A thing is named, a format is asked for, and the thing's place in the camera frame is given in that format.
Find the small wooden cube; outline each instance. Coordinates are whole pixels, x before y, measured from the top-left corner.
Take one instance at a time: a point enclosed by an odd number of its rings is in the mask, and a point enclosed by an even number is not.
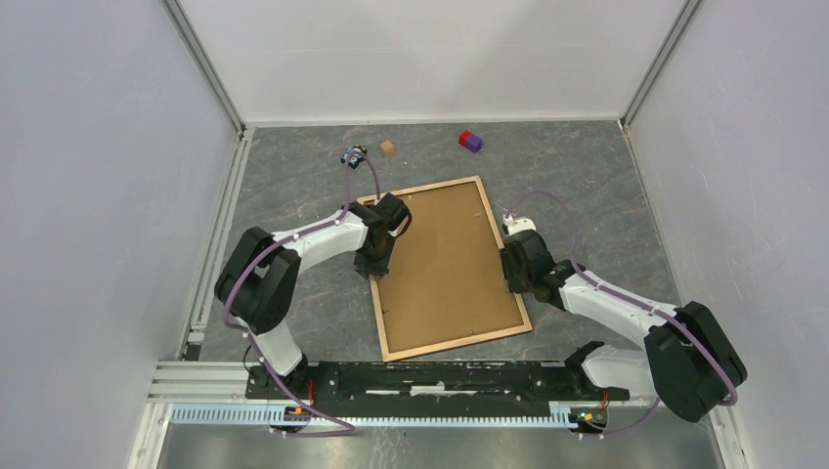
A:
[[[394,154],[394,144],[389,142],[388,140],[380,144],[380,151],[383,153],[383,156],[389,157]]]

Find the cable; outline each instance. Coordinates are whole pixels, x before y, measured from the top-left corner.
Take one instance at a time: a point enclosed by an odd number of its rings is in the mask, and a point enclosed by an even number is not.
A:
[[[250,352],[250,346],[247,346],[247,349],[244,351],[244,355],[241,356],[241,365],[244,366],[244,369],[247,370],[247,374],[250,374],[250,367],[247,365],[247,354]]]
[[[599,413],[610,405],[610,393],[607,388],[601,388],[601,405],[598,408]]]
[[[396,235],[396,236],[394,236],[394,238],[395,238],[395,239],[397,239],[397,238],[399,238],[399,237],[401,237],[401,236],[405,235],[405,234],[406,234],[406,232],[409,230],[409,225],[411,225],[411,224],[412,224],[412,212],[409,212],[409,213],[406,215],[406,225],[404,225],[404,226],[403,226],[403,229],[402,229],[402,230],[400,230],[400,232],[399,232],[399,233],[397,233],[397,235]]]
[[[724,384],[725,388],[728,390],[728,399],[723,400],[720,403],[720,405],[737,404],[737,388],[734,386],[734,383],[731,382],[730,378],[728,378],[728,375],[725,373],[725,370],[722,369],[722,366],[720,366],[719,363],[717,363],[717,361],[714,359],[714,356],[711,355],[711,353],[708,351],[708,349],[705,348],[702,342],[700,342],[699,339],[697,339],[694,336],[694,334],[692,334],[685,327],[684,324],[676,320],[673,316],[669,315],[668,313],[665,313],[664,311],[658,308],[653,308],[643,301],[626,295],[625,293],[611,288],[606,284],[600,285],[598,281],[588,276],[585,273],[585,271],[582,270],[582,267],[579,266],[579,262],[576,259],[576,249],[578,249],[579,247],[579,230],[576,226],[576,219],[573,217],[573,212],[570,211],[570,207],[564,202],[564,200],[562,200],[560,197],[558,197],[550,191],[545,191],[543,189],[533,189],[524,194],[521,198],[519,198],[518,201],[515,202],[515,204],[513,204],[512,207],[510,207],[509,210],[506,211],[506,215],[512,215],[512,212],[515,210],[516,207],[518,207],[518,205],[523,203],[524,200],[527,199],[527,197],[536,193],[546,195],[555,200],[555,202],[558,203],[558,205],[560,205],[561,208],[564,209],[564,213],[567,214],[567,220],[570,222],[570,226],[573,229],[573,244],[570,246],[570,261],[573,263],[573,268],[576,270],[576,274],[578,274],[579,277],[583,278],[587,283],[596,287],[597,289],[604,291],[605,293],[608,293],[612,296],[615,296],[616,298],[619,298],[620,300],[625,301],[631,305],[634,305],[647,313],[653,313],[654,315],[658,316],[659,318],[665,320],[670,325],[675,327],[676,330],[678,330],[683,336],[685,336],[686,339],[688,339],[688,341],[691,344],[693,344],[693,346],[699,351],[703,358],[705,358],[706,362],[708,362],[711,368],[714,369],[714,372],[717,374],[720,380],[722,380],[722,384]]]
[[[376,195],[376,201],[380,201],[380,180],[377,178],[377,170],[374,169],[374,165],[371,163],[371,160],[367,154],[363,155],[363,159],[369,164],[371,175],[374,177],[374,194]]]
[[[728,397],[728,399],[723,400],[720,403],[720,405],[735,405],[735,404],[737,404],[737,389],[734,386],[734,383],[731,382],[731,379],[728,378],[727,374],[725,374],[725,370],[722,369],[722,366],[720,366],[720,364],[717,363],[716,360],[714,360],[714,357],[711,355],[711,353],[705,348],[705,346],[699,341],[699,339],[694,337],[694,335],[691,334],[690,331],[688,331],[688,329],[684,326],[684,324],[682,324],[678,320],[674,319],[674,317],[672,317],[671,315],[669,315],[669,314],[667,314],[667,313],[665,313],[665,312],[663,312],[659,309],[652,309],[650,305],[648,305],[648,304],[646,304],[642,301],[639,301],[635,298],[632,298],[631,296],[626,295],[625,293],[622,293],[621,291],[617,291],[614,288],[611,288],[611,287],[609,287],[605,284],[599,285],[598,281],[596,281],[595,279],[588,276],[585,273],[585,271],[582,270],[582,267],[579,266],[579,262],[576,259],[576,250],[579,248],[579,229],[576,225],[576,219],[573,216],[573,212],[570,210],[570,207],[558,195],[556,195],[556,194],[554,194],[550,191],[543,190],[543,189],[533,189],[533,190],[525,193],[524,195],[522,195],[521,198],[519,198],[517,202],[515,202],[511,207],[509,207],[509,209],[506,211],[506,216],[512,215],[512,212],[514,212],[515,209],[524,202],[524,200],[526,200],[530,195],[533,195],[533,194],[546,195],[547,197],[550,197],[551,199],[555,200],[555,202],[564,210],[564,213],[567,215],[567,220],[568,220],[568,222],[570,222],[570,227],[573,229],[573,244],[570,245],[570,261],[572,262],[573,268],[576,270],[576,273],[579,275],[579,277],[583,278],[587,283],[589,283],[590,285],[596,287],[597,289],[600,289],[601,291],[604,291],[604,292],[606,292],[610,295],[613,295],[613,296],[615,296],[616,298],[619,298],[622,301],[625,301],[625,302],[627,302],[631,305],[634,305],[634,306],[636,306],[636,307],[638,307],[638,308],[640,308],[640,309],[642,309],[642,310],[644,310],[648,313],[651,313],[651,311],[652,311],[654,315],[656,315],[659,318],[667,321],[670,325],[675,327],[676,330],[678,330],[682,335],[684,335],[685,338],[688,339],[688,341],[691,344],[693,344],[693,346],[700,352],[700,354],[705,358],[706,362],[708,362],[708,364],[714,369],[714,372],[717,374],[717,376],[722,380],[722,384],[724,384],[725,387],[728,389],[729,397]],[[587,439],[604,439],[604,438],[618,437],[618,436],[625,435],[626,433],[629,433],[629,432],[641,427],[645,423],[647,423],[648,420],[650,420],[651,417],[653,417],[654,413],[656,413],[656,409],[657,409],[657,407],[659,407],[659,402],[660,402],[660,399],[656,398],[656,400],[653,402],[653,406],[650,407],[650,409],[648,409],[647,413],[645,413],[645,415],[641,419],[639,419],[639,421],[637,421],[635,424],[631,425],[630,427],[626,427],[626,428],[623,428],[621,430],[616,430],[616,431],[613,431],[613,432],[610,432],[610,433],[605,433],[603,435],[598,435],[598,436],[596,436],[596,435],[585,435],[585,434],[579,434],[579,436],[580,436],[580,438],[587,438]]]
[[[591,426],[594,429],[596,429],[596,430],[603,433],[605,430],[607,430],[607,427],[610,426],[610,412],[607,411],[607,412],[604,412],[604,414],[605,414],[604,424],[602,424],[603,426],[601,426],[601,427],[599,427],[598,425],[596,425],[595,423],[593,423],[590,420],[585,420],[585,423],[587,423],[589,426]]]
[[[377,178],[377,171],[374,169],[374,165],[371,163],[371,160],[367,156],[363,155],[363,158],[366,161],[366,163],[369,165],[369,168],[371,169],[371,175],[374,178],[374,188],[375,188],[376,199],[379,200],[380,199],[380,182],[379,182],[379,179]],[[348,177],[349,176],[348,169],[349,169],[348,164],[343,164],[343,174],[344,174],[344,180],[345,180],[345,203],[342,205],[342,211],[337,216],[337,218],[335,220],[328,220],[326,222],[322,222],[319,225],[315,225],[313,227],[306,228],[305,230],[300,230],[296,234],[291,234],[289,236],[286,236],[286,237],[274,242],[273,244],[271,244],[267,248],[265,248],[262,252],[259,253],[258,256],[256,256],[252,261],[250,261],[250,264],[248,264],[247,267],[244,269],[244,271],[242,271],[241,275],[239,276],[239,279],[237,279],[237,281],[234,284],[233,288],[231,288],[231,292],[228,295],[228,298],[225,300],[225,308],[224,308],[224,311],[222,313],[222,322],[225,324],[226,327],[229,327],[230,329],[243,331],[244,334],[247,337],[247,340],[248,340],[249,344],[250,344],[247,348],[247,351],[245,351],[245,353],[244,353],[244,359],[242,359],[242,363],[244,364],[245,369],[248,369],[247,364],[245,363],[247,353],[250,351],[250,349],[253,349],[254,352],[256,353],[256,355],[258,355],[260,357],[260,361],[265,365],[265,369],[267,369],[268,373],[271,374],[271,377],[274,378],[274,381],[277,383],[277,386],[280,388],[280,390],[283,392],[283,394],[288,396],[292,401],[294,401],[301,408],[304,408],[305,410],[308,410],[308,412],[310,412],[311,414],[316,415],[318,417],[321,417],[325,420],[328,420],[331,423],[335,423],[337,425],[345,427],[344,430],[327,431],[327,432],[283,433],[283,435],[286,436],[286,437],[317,438],[317,437],[333,437],[333,436],[348,435],[348,434],[351,434],[351,433],[354,432],[354,425],[351,425],[350,423],[344,422],[344,421],[342,421],[342,420],[340,420],[336,417],[333,417],[333,416],[330,416],[328,414],[322,413],[322,412],[316,410],[315,408],[313,408],[309,405],[306,405],[299,398],[294,396],[294,394],[291,393],[290,390],[287,389],[287,387],[284,385],[283,381],[280,379],[280,376],[277,374],[277,372],[274,370],[274,368],[271,366],[271,364],[268,363],[264,359],[264,357],[262,356],[262,352],[259,350],[259,347],[256,346],[256,342],[253,340],[253,334],[247,329],[247,327],[244,327],[241,324],[236,324],[236,323],[231,322],[231,307],[233,306],[234,300],[236,300],[237,294],[239,294],[239,290],[241,289],[241,286],[244,284],[244,282],[247,280],[247,278],[250,277],[250,274],[256,269],[256,266],[259,265],[259,263],[262,262],[266,257],[268,257],[268,255],[270,255],[272,252],[279,249],[283,244],[285,244],[287,242],[290,242],[291,240],[295,239],[296,237],[302,237],[304,235],[309,235],[313,232],[317,232],[319,230],[328,228],[330,226],[335,225],[337,221],[341,221],[342,219],[345,218],[345,216],[348,214],[348,205],[351,203],[351,182],[350,182],[350,179]]]

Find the red block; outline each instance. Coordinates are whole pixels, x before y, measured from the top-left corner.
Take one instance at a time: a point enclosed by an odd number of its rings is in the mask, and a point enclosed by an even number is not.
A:
[[[460,138],[458,139],[458,143],[463,145],[463,146],[466,146],[466,139],[468,139],[470,135],[472,135],[472,132],[469,132],[468,130],[464,130],[463,133],[460,134]]]

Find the wooden frame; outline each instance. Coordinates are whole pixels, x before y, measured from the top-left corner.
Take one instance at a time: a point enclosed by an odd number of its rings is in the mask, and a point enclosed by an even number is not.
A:
[[[484,206],[484,210],[486,211],[487,219],[489,220],[490,228],[492,229],[493,236],[496,240],[496,244],[498,248],[503,248],[503,241],[501,239],[501,232],[498,229],[498,225],[495,221],[495,216],[492,212],[492,207],[490,206],[489,198],[487,197],[486,193],[484,192],[484,185],[481,181],[479,176],[471,176],[467,178],[455,179],[452,181],[447,181],[443,183],[435,183],[435,184],[428,184],[425,186],[419,186],[416,188],[410,189],[403,189],[400,191],[392,191],[391,193],[395,195],[407,195],[416,192],[426,192],[435,189],[442,189],[447,188],[450,186],[457,186],[462,184],[474,183],[478,189],[478,193],[481,196],[481,201]],[[374,196],[366,196],[360,197],[357,199],[360,203],[366,202],[373,202]],[[524,300],[521,298],[521,295],[513,294],[515,298],[515,302],[518,306],[518,312],[521,315],[522,323],[520,325],[516,325],[514,327],[508,327],[505,329],[494,330],[491,332],[486,332],[478,335],[470,335],[467,337],[461,337],[458,339],[453,339],[449,341],[439,342],[436,344],[426,345],[422,347],[415,347],[408,350],[403,350],[399,352],[389,352],[389,345],[388,345],[388,338],[386,337],[386,325],[383,319],[383,308],[380,302],[380,294],[379,288],[377,285],[377,280],[374,277],[370,277],[369,279],[371,285],[371,299],[374,304],[374,315],[377,320],[377,331],[379,333],[380,338],[380,350],[382,352],[382,357],[384,362],[393,362],[396,360],[407,359],[411,357],[416,357],[419,355],[431,354],[435,352],[440,352],[448,349],[453,349],[456,347],[462,347],[465,345],[477,344],[481,342],[486,342],[494,339],[500,339],[503,337],[507,337],[510,335],[520,334],[524,332],[529,332],[533,330],[533,326],[530,323],[530,317],[527,315],[527,309],[524,306]]]

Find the cube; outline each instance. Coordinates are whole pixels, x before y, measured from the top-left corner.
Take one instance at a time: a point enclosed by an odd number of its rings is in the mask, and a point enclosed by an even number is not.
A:
[[[458,143],[473,153],[477,153],[484,146],[484,141],[468,130],[465,130],[462,134],[460,134]]]
[[[396,151],[394,148],[394,144],[389,142],[388,140],[380,144],[380,151],[383,153],[383,156],[389,157]]]

